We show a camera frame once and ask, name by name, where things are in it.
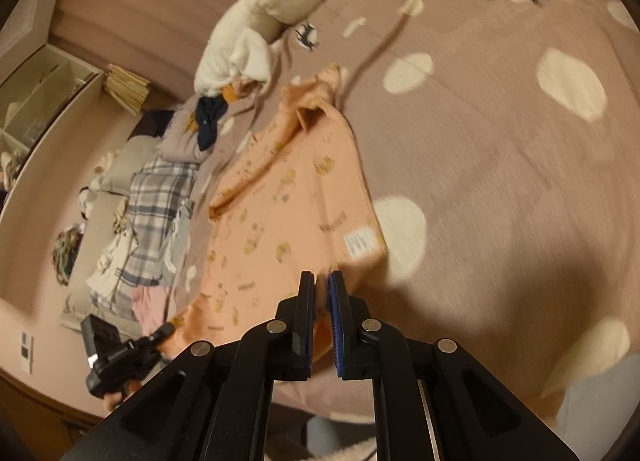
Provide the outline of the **mustard yellow garment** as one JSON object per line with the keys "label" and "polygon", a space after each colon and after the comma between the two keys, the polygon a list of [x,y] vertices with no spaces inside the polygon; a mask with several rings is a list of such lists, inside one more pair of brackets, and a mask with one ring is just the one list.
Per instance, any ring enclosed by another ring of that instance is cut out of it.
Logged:
{"label": "mustard yellow garment", "polygon": [[228,84],[221,88],[221,96],[224,97],[224,101],[228,104],[235,103],[240,99],[239,93],[235,90],[232,84]]}

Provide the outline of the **plaid pillow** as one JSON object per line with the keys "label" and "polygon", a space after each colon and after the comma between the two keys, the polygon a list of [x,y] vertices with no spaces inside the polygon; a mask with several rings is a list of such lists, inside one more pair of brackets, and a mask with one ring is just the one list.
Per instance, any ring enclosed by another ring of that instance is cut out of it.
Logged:
{"label": "plaid pillow", "polygon": [[120,279],[128,287],[156,287],[160,256],[180,206],[190,200],[198,164],[168,162],[160,156],[131,179],[127,217],[138,246],[126,260]]}

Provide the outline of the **pink curtain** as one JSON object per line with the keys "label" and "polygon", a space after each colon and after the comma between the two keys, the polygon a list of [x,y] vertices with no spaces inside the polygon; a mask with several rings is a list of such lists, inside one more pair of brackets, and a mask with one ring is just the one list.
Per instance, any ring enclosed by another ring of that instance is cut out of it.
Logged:
{"label": "pink curtain", "polygon": [[116,64],[179,100],[210,33],[236,0],[57,0],[50,41],[98,68]]}

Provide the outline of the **navy blue garment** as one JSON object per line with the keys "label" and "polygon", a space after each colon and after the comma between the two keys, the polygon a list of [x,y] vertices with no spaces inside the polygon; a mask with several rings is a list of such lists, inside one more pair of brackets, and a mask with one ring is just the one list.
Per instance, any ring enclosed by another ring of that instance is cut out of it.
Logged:
{"label": "navy blue garment", "polygon": [[218,122],[228,110],[228,103],[223,95],[201,97],[195,109],[195,120],[198,123],[198,149],[208,150],[218,136]]}

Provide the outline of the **pink garment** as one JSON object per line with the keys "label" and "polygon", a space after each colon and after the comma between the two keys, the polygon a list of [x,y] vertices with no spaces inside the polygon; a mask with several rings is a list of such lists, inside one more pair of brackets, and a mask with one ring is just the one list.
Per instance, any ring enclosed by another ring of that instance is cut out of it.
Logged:
{"label": "pink garment", "polygon": [[131,294],[132,310],[143,335],[150,335],[174,315],[174,290],[169,287],[137,287]]}

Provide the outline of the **white printed garment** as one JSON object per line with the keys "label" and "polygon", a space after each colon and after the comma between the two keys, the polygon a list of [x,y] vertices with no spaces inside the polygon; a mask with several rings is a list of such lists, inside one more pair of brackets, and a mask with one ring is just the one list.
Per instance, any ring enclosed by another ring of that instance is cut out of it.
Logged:
{"label": "white printed garment", "polygon": [[138,245],[136,233],[130,227],[114,236],[101,253],[96,268],[87,280],[94,295],[101,299],[110,299],[114,295],[129,256],[137,250]]}

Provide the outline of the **white shelf unit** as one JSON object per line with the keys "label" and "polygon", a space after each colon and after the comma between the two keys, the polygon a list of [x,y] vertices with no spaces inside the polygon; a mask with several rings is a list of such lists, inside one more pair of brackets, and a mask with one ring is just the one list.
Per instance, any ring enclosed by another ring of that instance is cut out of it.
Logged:
{"label": "white shelf unit", "polygon": [[17,222],[32,204],[79,117],[99,98],[104,72],[47,44],[1,85],[1,170],[9,189],[1,222]]}

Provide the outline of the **peach cartoon print garment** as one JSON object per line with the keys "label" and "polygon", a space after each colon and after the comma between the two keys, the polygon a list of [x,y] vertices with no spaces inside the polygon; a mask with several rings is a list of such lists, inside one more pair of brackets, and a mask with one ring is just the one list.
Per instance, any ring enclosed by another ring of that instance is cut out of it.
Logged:
{"label": "peach cartoon print garment", "polygon": [[316,277],[314,308],[324,314],[329,273],[340,270],[355,291],[385,259],[356,139],[334,106],[341,85],[331,64],[283,86],[269,125],[222,175],[208,201],[201,288],[175,317],[167,356],[197,340],[239,340],[296,294],[304,271]]}

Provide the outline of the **grey garment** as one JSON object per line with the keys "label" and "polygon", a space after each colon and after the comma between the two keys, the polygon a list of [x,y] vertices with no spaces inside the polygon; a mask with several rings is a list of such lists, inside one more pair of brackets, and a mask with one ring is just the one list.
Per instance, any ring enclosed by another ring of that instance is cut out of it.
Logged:
{"label": "grey garment", "polygon": [[189,229],[193,213],[193,201],[183,200],[177,216],[171,224],[163,258],[164,277],[174,281],[189,248]]}

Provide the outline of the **mauve polka dot blanket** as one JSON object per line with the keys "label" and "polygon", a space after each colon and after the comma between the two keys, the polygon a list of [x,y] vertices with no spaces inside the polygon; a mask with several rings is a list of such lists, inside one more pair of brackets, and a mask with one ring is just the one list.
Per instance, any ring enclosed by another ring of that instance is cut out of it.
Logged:
{"label": "mauve polka dot blanket", "polygon": [[228,160],[203,165],[189,305],[222,175],[282,87],[331,64],[387,247],[349,292],[406,337],[451,337],[553,421],[570,385],[639,348],[634,20],[620,0],[324,0],[230,106]]}

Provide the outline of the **white fluffy garment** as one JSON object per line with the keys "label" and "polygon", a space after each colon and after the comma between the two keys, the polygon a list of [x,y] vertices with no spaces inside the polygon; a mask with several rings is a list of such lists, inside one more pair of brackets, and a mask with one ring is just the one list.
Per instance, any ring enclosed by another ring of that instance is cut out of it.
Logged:
{"label": "white fluffy garment", "polygon": [[215,25],[194,76],[194,91],[215,97],[246,78],[270,79],[276,41],[322,0],[237,0]]}

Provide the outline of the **mauve pillow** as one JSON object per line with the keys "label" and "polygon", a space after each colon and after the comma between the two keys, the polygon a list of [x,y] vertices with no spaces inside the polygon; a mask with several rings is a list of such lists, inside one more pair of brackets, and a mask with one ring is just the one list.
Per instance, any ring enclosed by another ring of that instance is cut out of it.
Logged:
{"label": "mauve pillow", "polygon": [[205,150],[198,145],[198,121],[194,109],[177,111],[157,148],[158,155],[166,162],[204,164],[207,161],[225,162],[229,152],[225,143],[236,121],[234,115],[225,115],[217,123],[217,138]]}

